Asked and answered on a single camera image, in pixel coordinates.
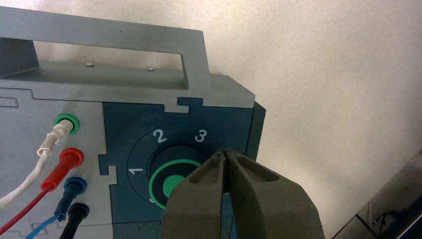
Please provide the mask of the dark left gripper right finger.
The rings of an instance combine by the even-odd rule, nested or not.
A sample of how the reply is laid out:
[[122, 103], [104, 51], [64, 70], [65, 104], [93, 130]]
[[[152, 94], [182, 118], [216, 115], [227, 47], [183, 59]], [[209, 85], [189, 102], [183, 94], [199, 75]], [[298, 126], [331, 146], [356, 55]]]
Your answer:
[[298, 183], [226, 150], [227, 190], [239, 239], [322, 239], [318, 210]]

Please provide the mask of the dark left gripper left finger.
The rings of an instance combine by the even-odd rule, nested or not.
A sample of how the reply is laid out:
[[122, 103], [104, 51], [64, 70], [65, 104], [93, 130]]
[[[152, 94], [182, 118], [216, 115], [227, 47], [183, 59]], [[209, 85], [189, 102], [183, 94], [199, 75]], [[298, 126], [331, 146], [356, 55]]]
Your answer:
[[219, 239], [229, 189], [228, 150], [218, 150], [171, 192], [163, 213], [163, 239]]

